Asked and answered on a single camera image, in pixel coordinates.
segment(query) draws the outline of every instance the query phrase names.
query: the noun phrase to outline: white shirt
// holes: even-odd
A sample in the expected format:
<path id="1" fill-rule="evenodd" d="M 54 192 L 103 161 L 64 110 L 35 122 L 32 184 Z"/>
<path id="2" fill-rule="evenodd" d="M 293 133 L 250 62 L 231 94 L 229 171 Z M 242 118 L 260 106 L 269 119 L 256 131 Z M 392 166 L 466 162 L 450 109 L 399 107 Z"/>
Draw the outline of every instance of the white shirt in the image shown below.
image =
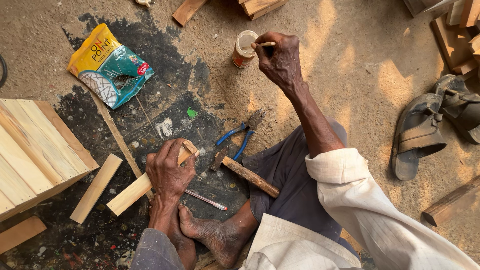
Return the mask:
<path id="1" fill-rule="evenodd" d="M 400 213 L 372 178 L 356 149 L 305 158 L 327 213 L 367 250 L 378 269 L 447 270 L 480 267 L 418 221 Z M 360 269 L 353 254 L 299 225 L 264 215 L 241 270 Z"/>

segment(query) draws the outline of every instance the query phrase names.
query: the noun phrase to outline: black cable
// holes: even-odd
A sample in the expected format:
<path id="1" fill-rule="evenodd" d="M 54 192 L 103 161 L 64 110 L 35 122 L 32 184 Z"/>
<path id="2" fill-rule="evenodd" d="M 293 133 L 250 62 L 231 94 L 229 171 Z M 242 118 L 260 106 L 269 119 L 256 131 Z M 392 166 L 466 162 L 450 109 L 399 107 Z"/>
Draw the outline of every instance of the black cable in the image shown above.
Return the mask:
<path id="1" fill-rule="evenodd" d="M 7 63 L 5 62 L 1 54 L 0 54 L 0 61 L 3 66 L 3 75 L 0 80 L 0 87 L 2 87 L 5 81 L 7 80 L 8 70 L 7 70 Z"/>

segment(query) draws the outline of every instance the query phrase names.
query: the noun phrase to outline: shirt cuff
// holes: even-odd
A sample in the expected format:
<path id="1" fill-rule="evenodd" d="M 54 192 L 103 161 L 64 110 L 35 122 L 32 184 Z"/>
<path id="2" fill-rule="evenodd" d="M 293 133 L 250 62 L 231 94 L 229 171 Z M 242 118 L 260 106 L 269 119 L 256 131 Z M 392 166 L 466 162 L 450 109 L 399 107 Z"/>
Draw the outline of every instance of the shirt cuff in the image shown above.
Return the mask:
<path id="1" fill-rule="evenodd" d="M 338 149 L 310 158 L 305 157 L 310 177 L 321 183 L 344 184 L 370 178 L 368 160 L 355 148 Z"/>

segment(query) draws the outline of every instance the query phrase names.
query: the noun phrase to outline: blue pliers handle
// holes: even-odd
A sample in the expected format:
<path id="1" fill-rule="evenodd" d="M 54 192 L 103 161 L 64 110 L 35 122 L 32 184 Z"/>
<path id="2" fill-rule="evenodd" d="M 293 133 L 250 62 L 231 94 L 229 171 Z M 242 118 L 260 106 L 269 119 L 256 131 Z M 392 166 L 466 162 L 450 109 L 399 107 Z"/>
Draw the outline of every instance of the blue pliers handle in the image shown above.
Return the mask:
<path id="1" fill-rule="evenodd" d="M 246 128 L 246 125 L 244 122 L 241 123 L 241 125 L 239 127 L 237 127 L 236 129 L 233 129 L 231 131 L 229 131 L 227 134 L 225 134 L 225 136 L 223 136 L 217 143 L 216 145 L 220 145 L 223 141 L 225 141 L 228 137 L 232 136 L 233 134 L 239 132 L 239 131 L 242 131 Z M 247 135 L 245 136 L 245 139 L 243 140 L 243 145 L 241 146 L 240 150 L 238 151 L 238 153 L 235 155 L 235 157 L 233 158 L 233 160 L 237 160 L 240 155 L 242 154 L 242 152 L 245 150 L 245 148 L 247 147 L 247 143 L 248 143 L 248 140 L 250 139 L 250 136 L 252 136 L 252 134 L 254 134 L 255 131 L 248 131 L 247 132 Z"/>

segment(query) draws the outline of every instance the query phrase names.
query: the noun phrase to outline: hammer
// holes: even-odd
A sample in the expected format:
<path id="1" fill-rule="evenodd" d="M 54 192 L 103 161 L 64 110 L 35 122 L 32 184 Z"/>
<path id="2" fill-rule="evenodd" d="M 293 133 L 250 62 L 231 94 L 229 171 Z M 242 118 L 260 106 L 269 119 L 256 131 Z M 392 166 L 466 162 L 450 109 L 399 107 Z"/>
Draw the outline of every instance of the hammer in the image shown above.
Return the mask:
<path id="1" fill-rule="evenodd" d="M 258 176 L 256 173 L 250 171 L 249 169 L 243 167 L 238 162 L 234 161 L 233 159 L 227 157 L 228 155 L 228 147 L 223 148 L 220 152 L 217 153 L 215 162 L 210 167 L 214 171 L 218 171 L 220 165 L 223 163 L 227 167 L 229 167 L 232 171 L 238 174 L 241 178 L 244 178 L 248 182 L 254 184 L 261 190 L 265 191 L 268 195 L 273 198 L 277 198 L 280 195 L 280 191 L 278 188 L 269 184 L 265 179 Z"/>

